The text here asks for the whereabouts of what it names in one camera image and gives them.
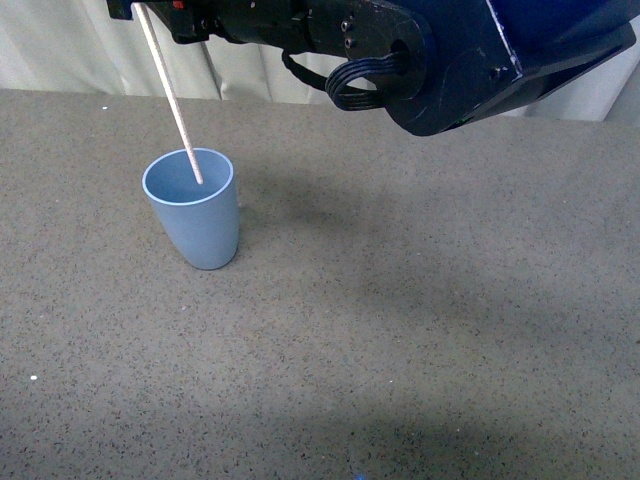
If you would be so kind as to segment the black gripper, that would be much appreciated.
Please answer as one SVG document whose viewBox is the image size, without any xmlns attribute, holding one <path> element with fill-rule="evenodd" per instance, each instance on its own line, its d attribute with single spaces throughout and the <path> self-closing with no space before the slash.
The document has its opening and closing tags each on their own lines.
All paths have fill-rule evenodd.
<svg viewBox="0 0 640 480">
<path fill-rule="evenodd" d="M 261 44 L 285 51 L 311 51 L 307 3 L 278 0 L 144 1 L 175 43 Z"/>
</svg>

